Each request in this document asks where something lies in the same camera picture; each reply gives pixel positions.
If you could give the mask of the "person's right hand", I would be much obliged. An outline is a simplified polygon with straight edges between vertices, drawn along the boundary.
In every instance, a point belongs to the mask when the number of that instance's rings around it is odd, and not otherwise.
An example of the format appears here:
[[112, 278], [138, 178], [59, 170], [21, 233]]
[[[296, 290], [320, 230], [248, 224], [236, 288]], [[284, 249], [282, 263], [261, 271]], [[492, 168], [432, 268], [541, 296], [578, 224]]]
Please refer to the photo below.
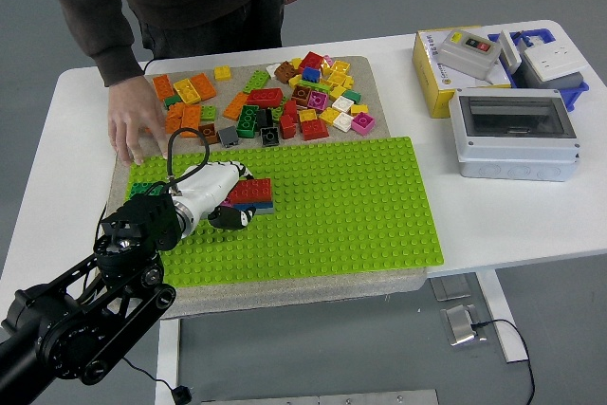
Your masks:
[[162, 157], [168, 157], [165, 120], [153, 87], [143, 76], [130, 78], [109, 87], [108, 137], [120, 161], [141, 164], [144, 159], [139, 143], [140, 131], [151, 131]]

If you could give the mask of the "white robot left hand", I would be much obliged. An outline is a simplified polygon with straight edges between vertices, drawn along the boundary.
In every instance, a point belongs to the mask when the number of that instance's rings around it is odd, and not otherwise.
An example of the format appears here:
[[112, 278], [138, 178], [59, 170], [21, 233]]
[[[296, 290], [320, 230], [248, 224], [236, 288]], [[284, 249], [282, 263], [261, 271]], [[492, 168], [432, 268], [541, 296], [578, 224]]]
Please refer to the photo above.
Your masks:
[[222, 230], [241, 230], [252, 220], [254, 207], [239, 210], [222, 206], [241, 178], [253, 179], [245, 165], [237, 161], [210, 162], [199, 170], [192, 166], [186, 174], [188, 177], [178, 184], [178, 194], [173, 196], [182, 238], [193, 234], [202, 219]]

